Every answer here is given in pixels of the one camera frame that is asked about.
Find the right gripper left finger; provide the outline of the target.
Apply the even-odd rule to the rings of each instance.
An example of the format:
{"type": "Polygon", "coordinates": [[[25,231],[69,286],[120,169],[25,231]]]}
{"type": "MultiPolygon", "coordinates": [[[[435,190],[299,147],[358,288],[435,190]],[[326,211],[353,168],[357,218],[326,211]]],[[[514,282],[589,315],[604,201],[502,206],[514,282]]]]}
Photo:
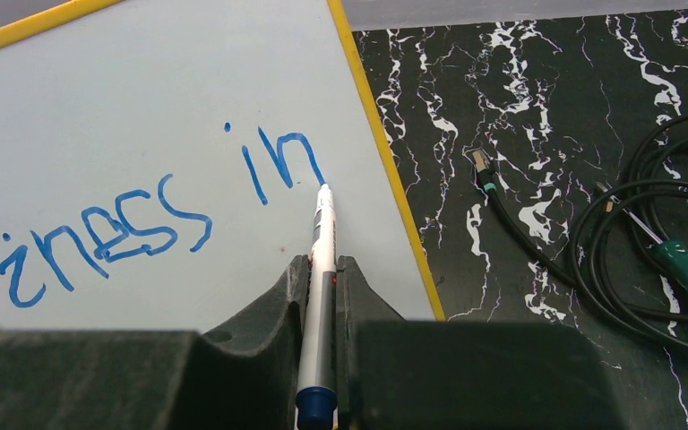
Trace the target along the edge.
{"type": "Polygon", "coordinates": [[[0,429],[289,429],[308,260],[217,327],[0,331],[0,429]]]}

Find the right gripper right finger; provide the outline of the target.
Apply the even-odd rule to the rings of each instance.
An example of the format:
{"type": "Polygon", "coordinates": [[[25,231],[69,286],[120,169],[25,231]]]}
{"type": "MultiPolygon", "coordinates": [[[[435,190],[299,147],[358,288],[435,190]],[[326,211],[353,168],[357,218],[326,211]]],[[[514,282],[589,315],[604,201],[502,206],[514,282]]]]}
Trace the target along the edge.
{"type": "Polygon", "coordinates": [[[401,317],[342,256],[336,284],[342,429],[623,429],[597,349],[531,322],[401,317]]]}

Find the white whiteboard marker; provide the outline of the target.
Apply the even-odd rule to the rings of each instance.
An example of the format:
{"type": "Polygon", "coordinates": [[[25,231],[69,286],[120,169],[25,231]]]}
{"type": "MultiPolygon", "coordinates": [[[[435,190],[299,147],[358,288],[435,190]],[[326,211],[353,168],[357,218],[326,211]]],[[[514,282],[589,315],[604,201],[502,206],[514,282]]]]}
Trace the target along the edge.
{"type": "Polygon", "coordinates": [[[309,287],[297,378],[297,427],[331,429],[335,392],[336,214],[333,193],[321,186],[314,214],[309,287]]]}

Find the yellow framed whiteboard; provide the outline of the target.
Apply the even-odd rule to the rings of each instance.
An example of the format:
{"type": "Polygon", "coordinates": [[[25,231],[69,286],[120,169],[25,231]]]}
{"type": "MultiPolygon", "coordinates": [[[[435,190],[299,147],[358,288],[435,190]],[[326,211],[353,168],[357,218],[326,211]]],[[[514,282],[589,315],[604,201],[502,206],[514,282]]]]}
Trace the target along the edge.
{"type": "Polygon", "coordinates": [[[0,330],[207,331],[310,250],[444,317],[339,1],[71,1],[0,28],[0,330]]]}

